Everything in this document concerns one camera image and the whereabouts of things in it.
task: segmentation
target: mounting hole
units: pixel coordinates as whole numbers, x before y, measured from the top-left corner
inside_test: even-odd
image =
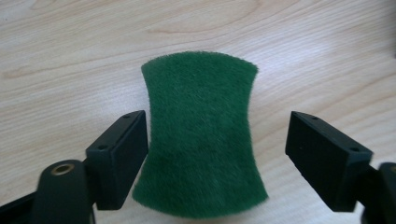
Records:
[[[361,151],[358,147],[350,147],[349,149],[356,152]]]
[[[103,149],[106,149],[106,148],[107,148],[107,145],[100,145],[98,148],[99,148],[100,150],[103,150]]]
[[[66,163],[53,168],[50,173],[52,175],[65,175],[74,169],[74,164]]]

